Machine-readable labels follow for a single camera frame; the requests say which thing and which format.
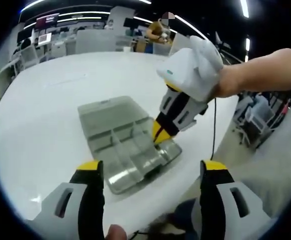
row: robotic arm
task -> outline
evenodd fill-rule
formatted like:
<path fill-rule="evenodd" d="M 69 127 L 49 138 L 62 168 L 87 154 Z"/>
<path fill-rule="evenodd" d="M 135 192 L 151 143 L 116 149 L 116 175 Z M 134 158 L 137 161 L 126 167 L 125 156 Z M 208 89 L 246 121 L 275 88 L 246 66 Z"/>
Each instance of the robotic arm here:
<path fill-rule="evenodd" d="M 206 112 L 208 98 L 219 82 L 224 65 L 216 47 L 197 36 L 191 36 L 190 43 L 191 48 L 179 50 L 157 69 L 168 89 L 152 129 L 155 144 L 195 125 L 195 116 Z"/>

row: black cable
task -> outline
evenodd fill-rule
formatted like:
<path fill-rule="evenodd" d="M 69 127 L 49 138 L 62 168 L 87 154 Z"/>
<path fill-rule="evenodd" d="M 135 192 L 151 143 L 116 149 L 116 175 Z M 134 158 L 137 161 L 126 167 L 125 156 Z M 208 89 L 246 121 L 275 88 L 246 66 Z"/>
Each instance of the black cable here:
<path fill-rule="evenodd" d="M 129 238 L 129 240 L 134 239 L 138 234 L 139 234 L 139 231 L 136 231 L 136 232 L 133 234 L 133 236 L 132 236 L 131 238 Z"/>
<path fill-rule="evenodd" d="M 215 155 L 215 144 L 216 144 L 216 120 L 217 120 L 217 99 L 214 99 L 214 123 L 213 123 L 213 145 L 212 145 L 212 155 L 210 160 L 214 158 Z"/>

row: white tabletop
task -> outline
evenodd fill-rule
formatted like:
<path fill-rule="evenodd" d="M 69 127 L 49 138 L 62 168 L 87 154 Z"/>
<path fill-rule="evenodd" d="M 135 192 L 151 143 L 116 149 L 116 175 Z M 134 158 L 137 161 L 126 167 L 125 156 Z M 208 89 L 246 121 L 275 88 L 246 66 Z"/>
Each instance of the white tabletop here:
<path fill-rule="evenodd" d="M 33 219 L 40 202 L 68 182 L 80 164 L 93 157 L 77 107 L 118 96 L 131 96 L 156 117 L 167 91 L 156 74 L 166 57 L 126 52 L 71 55 L 22 71 L 0 102 L 0 182 L 12 207 Z M 217 99 L 215 150 L 234 115 L 236 96 Z M 128 234 L 145 227 L 179 201 L 200 175 L 200 160 L 210 158 L 214 103 L 197 125 L 181 132 L 176 166 L 130 197 L 105 186 L 103 229 L 121 225 Z"/>

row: ceiling light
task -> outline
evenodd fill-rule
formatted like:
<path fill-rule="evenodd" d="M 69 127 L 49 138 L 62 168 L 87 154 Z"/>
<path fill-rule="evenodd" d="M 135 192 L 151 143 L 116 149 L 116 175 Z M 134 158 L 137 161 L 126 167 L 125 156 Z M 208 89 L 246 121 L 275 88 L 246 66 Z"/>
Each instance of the ceiling light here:
<path fill-rule="evenodd" d="M 100 16 L 83 16 L 83 17 L 77 17 L 77 20 L 81 20 L 81 19 L 101 19 Z"/>
<path fill-rule="evenodd" d="M 247 50 L 248 52 L 250 51 L 250 39 L 247 38 L 245 40 L 245 50 Z"/>
<path fill-rule="evenodd" d="M 67 18 L 67 19 L 58 20 L 57 22 L 58 23 L 62 23 L 62 22 L 73 21 L 73 20 L 77 20 L 77 18 L 76 17 L 74 17 L 74 18 Z"/>
<path fill-rule="evenodd" d="M 29 5 L 25 6 L 25 7 L 21 10 L 21 13 L 22 13 L 24 10 L 26 10 L 26 9 L 28 9 L 28 8 L 31 8 L 32 6 L 34 6 L 34 5 L 38 4 L 38 3 L 41 3 L 41 2 L 43 2 L 43 1 L 45 1 L 45 0 L 37 0 L 37 1 L 34 1 L 34 2 L 30 3 Z"/>
<path fill-rule="evenodd" d="M 178 20 L 180 20 L 181 22 L 183 22 L 184 24 L 188 25 L 190 28 L 192 28 L 194 31 L 196 31 L 201 37 L 203 37 L 204 39 L 208 40 L 208 38 L 202 33 L 200 32 L 198 29 L 196 29 L 193 25 L 191 25 L 190 23 L 188 23 L 186 20 L 184 20 L 182 17 L 178 16 L 178 15 L 174 15 Z"/>
<path fill-rule="evenodd" d="M 31 23 L 31 24 L 29 24 L 28 26 L 25 26 L 25 27 L 23 28 L 23 30 L 25 30 L 25 29 L 27 29 L 27 28 L 30 28 L 31 26 L 33 26 L 33 25 L 35 25 L 35 24 L 36 24 L 36 22 Z"/>
<path fill-rule="evenodd" d="M 148 1 L 148 0 L 139 0 L 140 2 L 143 2 L 143 3 L 145 3 L 145 4 L 151 4 L 151 2 L 150 1 Z"/>
<path fill-rule="evenodd" d="M 240 0 L 240 2 L 242 6 L 243 16 L 245 16 L 246 18 L 249 18 L 247 0 Z"/>
<path fill-rule="evenodd" d="M 153 21 L 146 20 L 146 19 L 144 19 L 144 18 L 137 17 L 137 16 L 134 16 L 133 18 L 134 18 L 134 19 L 137 19 L 137 20 L 140 20 L 140 21 L 144 21 L 144 22 L 149 23 L 149 24 L 153 24 L 153 23 L 154 23 Z"/>
<path fill-rule="evenodd" d="M 110 14 L 108 11 L 77 11 L 77 12 L 69 12 L 60 14 L 59 17 L 67 16 L 67 15 L 76 15 L 76 14 Z"/>

